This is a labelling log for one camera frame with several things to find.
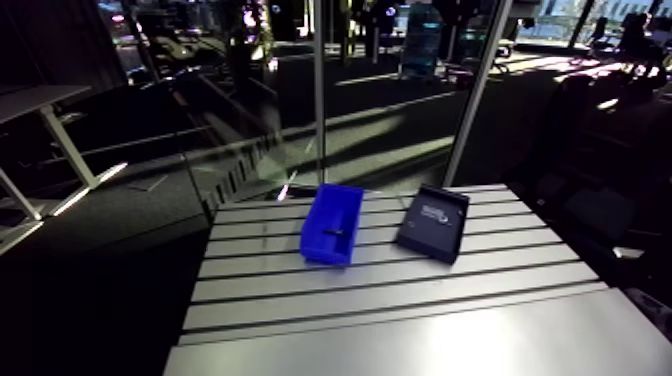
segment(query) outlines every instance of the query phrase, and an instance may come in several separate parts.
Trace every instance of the desk leg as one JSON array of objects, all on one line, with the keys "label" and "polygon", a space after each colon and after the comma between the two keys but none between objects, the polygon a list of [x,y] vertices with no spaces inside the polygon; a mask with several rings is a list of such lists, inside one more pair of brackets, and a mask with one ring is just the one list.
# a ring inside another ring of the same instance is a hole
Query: desk leg
[{"label": "desk leg", "polygon": [[0,168],[0,185],[5,188],[7,193],[14,199],[14,201],[16,201],[16,203],[21,207],[21,210],[23,210],[28,218],[36,221],[42,219],[40,213],[35,210],[33,205],[30,204],[21,191],[16,188],[16,185],[14,185],[11,180],[9,180],[9,177],[7,174],[5,174],[5,171],[2,168]]},{"label": "desk leg", "polygon": [[82,155],[79,154],[75,144],[72,143],[70,136],[68,136],[68,133],[63,128],[63,124],[61,124],[61,121],[54,115],[53,107],[45,106],[40,108],[40,115],[42,116],[49,133],[51,133],[51,136],[56,140],[58,146],[61,147],[63,154],[65,154],[68,162],[70,162],[70,166],[75,170],[79,179],[87,188],[96,188],[99,184],[98,179],[93,176],[91,170],[89,170],[89,166],[86,165],[86,162],[82,159]]}]

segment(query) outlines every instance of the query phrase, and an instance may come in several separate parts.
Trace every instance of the black tray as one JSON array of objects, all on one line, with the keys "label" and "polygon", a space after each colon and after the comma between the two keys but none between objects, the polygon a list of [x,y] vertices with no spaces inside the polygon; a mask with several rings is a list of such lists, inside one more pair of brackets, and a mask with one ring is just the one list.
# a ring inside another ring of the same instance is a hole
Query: black tray
[{"label": "black tray", "polygon": [[469,197],[426,185],[420,187],[404,222],[397,244],[452,264],[460,251]]}]

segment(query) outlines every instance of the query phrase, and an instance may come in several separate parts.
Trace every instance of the metal pole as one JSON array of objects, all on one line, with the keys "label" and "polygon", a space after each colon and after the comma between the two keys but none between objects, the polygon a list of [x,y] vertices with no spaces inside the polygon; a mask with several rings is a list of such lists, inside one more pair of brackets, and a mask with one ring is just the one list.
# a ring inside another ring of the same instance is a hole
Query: metal pole
[{"label": "metal pole", "polygon": [[322,28],[322,1],[315,0],[313,3],[313,21],[315,22],[315,35],[313,36],[313,48],[315,53],[315,125],[317,145],[317,180],[324,183],[324,153],[326,149],[325,115],[324,115],[324,29]]},{"label": "metal pole", "polygon": [[457,26],[453,25],[450,28],[450,42],[448,44],[448,55],[446,56],[446,61],[449,63],[453,62],[453,49],[455,48],[455,39],[457,38]]},{"label": "metal pole", "polygon": [[581,29],[583,29],[583,25],[586,24],[590,10],[593,8],[593,4],[595,4],[595,0],[587,0],[586,5],[583,6],[581,16],[579,16],[579,19],[576,21],[576,27],[572,32],[572,37],[569,39],[569,44],[567,45],[568,49],[574,48],[576,40],[579,38],[579,34],[581,34]]},{"label": "metal pole", "polygon": [[329,0],[329,43],[334,44],[334,0]]},{"label": "metal pole", "polygon": [[378,64],[378,50],[380,49],[380,29],[376,26],[373,29],[373,63]]},{"label": "metal pole", "polygon": [[488,38],[488,43],[485,46],[483,60],[481,60],[481,66],[478,69],[478,75],[476,76],[474,87],[471,90],[467,100],[467,105],[464,109],[464,114],[462,115],[462,121],[460,122],[457,136],[455,137],[453,152],[451,153],[450,161],[448,162],[448,171],[446,172],[446,176],[443,180],[444,187],[450,187],[453,183],[453,180],[455,179],[455,174],[457,173],[457,168],[460,165],[462,153],[464,152],[464,147],[467,144],[467,139],[469,138],[469,132],[471,131],[471,126],[474,122],[478,105],[481,101],[481,97],[483,96],[485,82],[488,79],[488,72],[490,71],[492,62],[495,59],[495,53],[497,52],[499,40],[502,37],[504,24],[506,24],[509,11],[511,10],[512,1],[513,0],[500,0],[497,4],[492,28],[490,29],[490,38]]},{"label": "metal pole", "polygon": [[152,57],[149,54],[149,51],[147,50],[145,43],[142,41],[142,35],[140,34],[140,30],[138,30],[138,25],[136,25],[137,21],[135,20],[135,16],[133,15],[133,11],[131,10],[130,5],[128,5],[128,0],[121,0],[120,3],[121,3],[121,9],[124,12],[124,19],[128,24],[128,28],[131,30],[133,38],[135,38],[137,42],[137,48],[138,48],[138,54],[140,54],[140,60],[142,60],[142,63],[145,65],[145,68],[147,68],[147,70],[149,71],[149,75],[152,77],[152,81],[159,82],[159,73],[157,72],[156,67],[154,66],[154,62],[152,61]]}]

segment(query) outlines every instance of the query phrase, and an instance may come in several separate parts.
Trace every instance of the blue plastic bin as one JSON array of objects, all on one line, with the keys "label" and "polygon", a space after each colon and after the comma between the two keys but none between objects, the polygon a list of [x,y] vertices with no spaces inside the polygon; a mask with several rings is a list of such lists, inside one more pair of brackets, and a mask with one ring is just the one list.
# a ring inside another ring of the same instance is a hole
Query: blue plastic bin
[{"label": "blue plastic bin", "polygon": [[299,248],[307,261],[350,264],[363,197],[360,188],[320,185],[301,228]]}]

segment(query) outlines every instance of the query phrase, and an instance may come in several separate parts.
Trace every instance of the white desk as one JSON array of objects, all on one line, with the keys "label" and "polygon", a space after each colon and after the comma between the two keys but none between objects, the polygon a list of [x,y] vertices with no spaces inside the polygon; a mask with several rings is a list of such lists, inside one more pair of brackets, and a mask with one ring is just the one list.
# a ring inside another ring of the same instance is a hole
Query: white desk
[{"label": "white desk", "polygon": [[[125,164],[113,166],[102,174],[94,176],[63,128],[63,124],[54,115],[53,103],[70,98],[86,90],[89,90],[87,86],[34,86],[0,96],[0,126],[19,116],[37,111],[44,121],[47,130],[51,133],[70,163],[70,166],[83,183],[81,189],[72,193],[66,200],[57,204],[50,211],[52,215],[57,215],[69,205],[72,205],[74,201],[86,195],[90,189],[95,189],[102,181],[121,170],[122,166],[125,166]],[[12,197],[28,218],[34,221],[42,219],[40,212],[31,205],[30,201],[26,199],[2,169],[0,169],[0,185],[9,193],[10,197]],[[0,243],[0,254],[6,252],[8,249],[7,244],[9,243],[3,243]]]},{"label": "white desk", "polygon": [[672,374],[663,336],[511,191],[454,190],[453,266],[392,243],[412,194],[365,195],[347,268],[298,253],[312,199],[222,207],[165,374]]}]

